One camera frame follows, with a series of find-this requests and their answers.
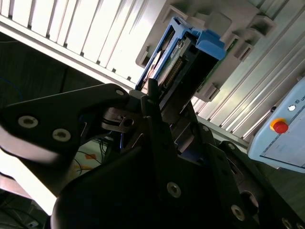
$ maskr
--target screw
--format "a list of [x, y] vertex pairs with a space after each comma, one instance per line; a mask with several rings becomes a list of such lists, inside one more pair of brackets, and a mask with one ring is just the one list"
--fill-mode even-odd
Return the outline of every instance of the screw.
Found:
[[202, 128], [203, 128], [204, 131], [209, 131], [209, 128], [205, 125], [202, 125]]
[[52, 137], [59, 142], [68, 142], [71, 139], [71, 134], [65, 129], [56, 129], [53, 131]]
[[291, 224], [289, 223], [289, 221], [285, 218], [282, 218], [282, 223], [284, 224], [284, 226], [287, 228], [287, 229], [292, 229], [292, 226]]
[[179, 186], [174, 182], [168, 182], [167, 184], [167, 191], [169, 194], [171, 194], [174, 198], [179, 198], [181, 196], [181, 189]]
[[119, 95], [124, 95], [124, 92], [122, 92], [121, 90], [115, 90], [115, 92]]
[[301, 224], [297, 223], [296, 224], [297, 229], [305, 229]]
[[235, 150], [235, 146], [232, 145], [231, 143], [229, 143], [228, 146], [229, 146], [229, 148], [230, 148], [231, 150]]
[[233, 204], [231, 206], [231, 211], [233, 212], [233, 214], [235, 215], [235, 217], [240, 220], [240, 221], [244, 221], [244, 212], [241, 210], [240, 207], [238, 207], [237, 205]]
[[18, 124], [24, 128], [34, 128], [38, 125], [38, 120], [32, 116], [25, 115], [18, 119]]

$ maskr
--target cable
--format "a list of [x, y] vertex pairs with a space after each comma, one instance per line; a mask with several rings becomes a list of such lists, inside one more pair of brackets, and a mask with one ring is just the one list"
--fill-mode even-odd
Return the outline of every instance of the cable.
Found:
[[76, 163], [79, 165], [79, 167], [80, 167], [80, 169], [79, 170], [77, 170], [77, 172], [78, 171], [80, 171], [80, 175], [81, 175], [81, 172], [82, 172], [82, 167], [81, 167], [81, 164], [76, 160], [76, 159], [74, 159], [75, 161], [76, 161]]
[[13, 210], [13, 211], [18, 211], [20, 213], [23, 213], [25, 215], [27, 215], [28, 217], [30, 217], [31, 219], [35, 220], [36, 222], [39, 223], [39, 225], [43, 225], [41, 222], [39, 222], [39, 220], [37, 220], [35, 217], [31, 216], [29, 213], [23, 211], [23, 210], [20, 210], [18, 208], [3, 208], [3, 210]]
[[9, 81], [9, 80], [7, 80], [7, 79], [4, 79], [4, 78], [2, 78], [2, 77], [0, 77], [0, 80], [3, 80], [4, 82], [10, 84], [13, 88], [15, 88], [15, 89], [18, 91], [18, 93], [19, 93], [20, 102], [23, 100], [22, 93], [21, 93], [21, 91], [19, 90], [19, 88], [16, 87], [15, 84], [13, 84], [11, 81]]
[[12, 218], [19, 226], [21, 226], [23, 229], [28, 229], [27, 226], [25, 226], [22, 222], [20, 222], [17, 218], [12, 216], [10, 213], [6, 212], [5, 210], [1, 210], [5, 215]]
[[121, 133], [120, 149], [123, 148], [123, 133]]
[[102, 157], [103, 157], [103, 156], [105, 155], [105, 152], [104, 152], [104, 150], [103, 150], [104, 143], [103, 143], [103, 141], [100, 141], [99, 144], [100, 144], [100, 152], [101, 152], [101, 155], [102, 155]]
[[85, 152], [82, 152], [82, 151], [78, 151], [79, 153], [82, 153], [82, 154], [85, 154], [85, 155], [88, 155], [90, 156], [92, 159], [96, 160], [93, 156], [91, 156], [90, 154], [87, 154]]
[[104, 153], [104, 155], [106, 154], [106, 151], [104, 150], [104, 141], [102, 141], [102, 151], [103, 151], [103, 153]]
[[101, 141], [99, 141], [99, 145], [100, 145], [100, 152], [101, 152], [101, 162], [103, 162], [104, 161], [104, 153], [103, 153], [103, 150], [102, 150], [102, 146], [101, 146], [101, 144], [102, 144], [102, 142]]

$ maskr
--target mounting hole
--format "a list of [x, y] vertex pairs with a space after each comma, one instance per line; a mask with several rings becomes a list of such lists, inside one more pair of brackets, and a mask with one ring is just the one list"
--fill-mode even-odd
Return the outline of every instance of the mounting hole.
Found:
[[292, 226], [287, 219], [282, 218], [282, 223], [287, 229], [292, 229]]
[[115, 92], [119, 95], [124, 95], [124, 92], [122, 92], [121, 90], [115, 90]]
[[161, 143], [161, 145], [162, 145], [163, 149], [168, 149], [169, 148], [168, 144], [166, 144], [166, 143]]
[[296, 224], [296, 227], [297, 227], [297, 229], [305, 229], [305, 227], [304, 226], [302, 226], [301, 224], [299, 224], [299, 223], [297, 223]]
[[128, 119], [126, 119], [126, 120], [123, 122], [123, 125], [124, 125], [125, 127], [130, 127], [130, 126], [133, 125], [133, 123], [134, 123], [134, 121], [133, 121], [132, 119], [128, 118]]
[[228, 172], [227, 171], [225, 171], [225, 170], [221, 170], [222, 171], [222, 173], [224, 174], [224, 175], [228, 175]]
[[229, 143], [228, 146], [231, 150], [235, 150], [235, 146], [233, 144]]
[[220, 155], [217, 155], [217, 158], [218, 158], [219, 160], [221, 160], [221, 161], [224, 160], [224, 158], [223, 158], [222, 156], [220, 156]]
[[168, 193], [174, 197], [174, 198], [179, 198], [181, 196], [181, 189], [180, 187], [174, 183], [174, 182], [168, 182], [167, 184], [167, 191]]
[[18, 119], [18, 124], [24, 128], [31, 129], [38, 125], [38, 120], [33, 116], [25, 115]]
[[68, 142], [71, 139], [71, 134], [65, 129], [56, 129], [53, 131], [52, 137], [59, 142]]
[[243, 210], [241, 210], [241, 208], [235, 204], [233, 204], [231, 206], [231, 211], [233, 212], [233, 214], [235, 215], [235, 217], [240, 220], [240, 221], [244, 221], [245, 216], [244, 216], [244, 212]]
[[205, 126], [205, 125], [202, 125], [202, 129], [203, 129], [204, 131], [209, 131], [209, 128], [208, 128], [207, 126]]

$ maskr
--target blue cable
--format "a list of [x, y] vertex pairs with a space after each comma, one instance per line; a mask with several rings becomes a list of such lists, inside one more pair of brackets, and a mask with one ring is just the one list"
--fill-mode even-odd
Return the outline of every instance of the blue cable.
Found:
[[19, 88], [18, 88], [18, 87], [16, 87], [16, 85], [15, 85], [15, 84], [13, 84], [11, 81], [9, 81], [9, 80], [7, 80], [7, 79], [4, 79], [4, 78], [2, 78], [2, 77], [0, 77], [0, 80], [3, 80], [4, 82], [6, 82], [6, 83], [10, 84], [10, 85], [11, 85], [13, 88], [15, 88], [15, 89], [18, 91], [18, 93], [19, 93], [19, 96], [20, 96], [20, 102], [23, 100], [22, 93], [21, 93], [21, 91], [19, 90]]
[[123, 148], [123, 133], [121, 133], [120, 149]]

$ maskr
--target red emergency stop button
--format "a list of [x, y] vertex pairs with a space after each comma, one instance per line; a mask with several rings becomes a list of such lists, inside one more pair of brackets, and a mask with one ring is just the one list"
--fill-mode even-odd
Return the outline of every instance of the red emergency stop button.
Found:
[[289, 128], [288, 124], [285, 123], [284, 121], [278, 121], [273, 125], [274, 131], [276, 131], [278, 134], [286, 133], [288, 128]]

